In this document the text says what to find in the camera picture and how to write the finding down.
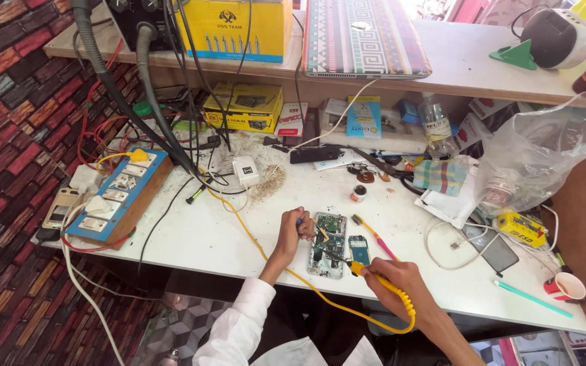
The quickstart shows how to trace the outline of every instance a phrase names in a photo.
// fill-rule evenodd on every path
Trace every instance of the laptop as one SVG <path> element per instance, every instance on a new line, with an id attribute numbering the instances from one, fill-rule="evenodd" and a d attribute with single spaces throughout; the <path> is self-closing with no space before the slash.
<path id="1" fill-rule="evenodd" d="M 423 79 L 431 66 L 403 0 L 308 0 L 307 76 Z"/>

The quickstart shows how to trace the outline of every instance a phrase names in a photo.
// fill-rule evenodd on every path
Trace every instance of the yellow box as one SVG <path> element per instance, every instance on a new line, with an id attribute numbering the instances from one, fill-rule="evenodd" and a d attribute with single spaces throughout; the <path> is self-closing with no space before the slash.
<path id="1" fill-rule="evenodd" d="M 281 86 L 236 83 L 232 92 L 232 83 L 218 83 L 214 88 L 214 94 L 220 99 L 223 110 L 227 110 L 232 94 L 232 103 L 227 112 L 228 128 L 265 133 L 272 133 L 275 130 L 284 104 Z M 223 113 L 211 95 L 202 108 L 205 121 L 220 127 L 223 123 Z"/>
<path id="2" fill-rule="evenodd" d="M 183 6 L 198 57 L 246 61 L 284 62 L 293 26 L 292 0 L 252 0 L 248 39 L 248 0 L 189 0 Z M 178 28 L 193 56 L 179 10 Z"/>
<path id="3" fill-rule="evenodd" d="M 513 238 L 523 241 L 532 247 L 540 247 L 546 244 L 546 229 L 540 223 L 536 223 L 517 212 L 499 215 L 499 230 L 506 232 Z"/>

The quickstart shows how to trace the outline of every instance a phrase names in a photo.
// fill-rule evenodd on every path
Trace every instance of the clear plastic bag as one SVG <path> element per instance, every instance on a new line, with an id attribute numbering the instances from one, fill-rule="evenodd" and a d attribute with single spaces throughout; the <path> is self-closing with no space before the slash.
<path id="1" fill-rule="evenodd" d="M 586 158 L 586 93 L 551 109 L 516 114 L 489 145 L 478 166 L 478 207 L 493 217 L 541 204 Z"/>

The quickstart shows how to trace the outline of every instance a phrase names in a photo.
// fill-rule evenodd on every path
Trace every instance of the shelf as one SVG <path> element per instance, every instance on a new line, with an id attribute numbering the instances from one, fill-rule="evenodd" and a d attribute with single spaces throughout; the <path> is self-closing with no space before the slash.
<path id="1" fill-rule="evenodd" d="M 304 22 L 304 12 L 294 11 Z M 110 17 L 110 13 L 100 4 L 94 9 L 93 21 Z M 506 27 L 468 23 L 447 23 L 442 21 L 413 21 L 422 45 L 426 51 L 433 74 L 426 79 L 415 81 L 379 80 L 373 86 L 409 91 L 430 91 L 446 95 L 475 96 L 562 104 L 574 96 L 571 85 L 586 68 L 586 61 L 569 70 L 528 71 L 491 59 L 488 54 L 504 46 L 514 46 L 519 40 Z M 70 26 L 44 46 L 50 56 L 75 57 L 72 48 L 72 35 L 76 25 Z M 96 41 L 103 59 L 108 60 L 120 39 L 119 32 L 112 22 L 94 29 Z M 246 61 L 242 74 L 293 79 L 301 55 L 302 33 L 298 26 L 293 28 L 289 50 L 285 62 Z M 86 57 L 83 45 L 78 41 L 80 53 Z M 135 54 L 125 46 L 119 53 L 119 62 L 136 63 Z M 173 52 L 153 52 L 151 65 L 179 67 Z M 191 57 L 185 58 L 186 66 L 194 69 Z M 234 73 L 238 61 L 200 59 L 203 70 L 211 72 Z M 316 83 L 343 85 L 364 85 L 362 79 L 310 78 L 300 72 L 299 80 Z"/>

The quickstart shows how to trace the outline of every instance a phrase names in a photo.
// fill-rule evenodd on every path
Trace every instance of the red paper cup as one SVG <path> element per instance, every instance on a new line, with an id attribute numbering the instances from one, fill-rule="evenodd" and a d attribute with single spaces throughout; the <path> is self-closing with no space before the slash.
<path id="1" fill-rule="evenodd" d="M 560 272 L 544 282 L 544 290 L 555 300 L 580 300 L 586 296 L 581 280 L 566 272 Z"/>

